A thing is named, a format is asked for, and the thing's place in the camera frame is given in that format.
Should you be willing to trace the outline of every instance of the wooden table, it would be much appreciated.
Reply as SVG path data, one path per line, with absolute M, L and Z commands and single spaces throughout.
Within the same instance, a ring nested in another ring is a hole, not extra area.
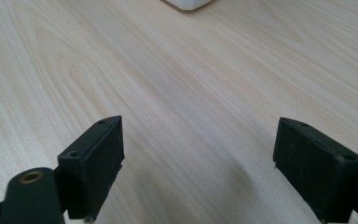
M 0 1 L 0 201 L 115 115 L 97 223 L 319 223 L 272 151 L 287 117 L 358 153 L 358 1 Z

